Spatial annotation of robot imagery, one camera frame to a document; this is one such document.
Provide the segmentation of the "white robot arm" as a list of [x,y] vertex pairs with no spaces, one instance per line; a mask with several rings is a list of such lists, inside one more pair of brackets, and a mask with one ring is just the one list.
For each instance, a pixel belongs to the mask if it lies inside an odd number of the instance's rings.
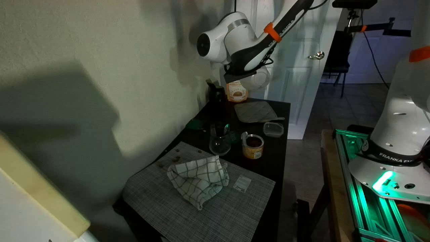
[[315,0],[284,2],[280,14],[257,34],[248,16],[236,10],[226,14],[215,28],[198,36],[198,53],[225,67],[228,83],[245,80],[264,68],[275,47],[307,14]]

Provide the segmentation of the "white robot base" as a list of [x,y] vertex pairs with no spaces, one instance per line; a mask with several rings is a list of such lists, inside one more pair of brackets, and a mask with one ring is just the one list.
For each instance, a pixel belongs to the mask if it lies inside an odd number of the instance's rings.
[[430,138],[430,47],[416,47],[400,61],[385,108],[351,174],[386,198],[430,202],[429,163],[421,155]]

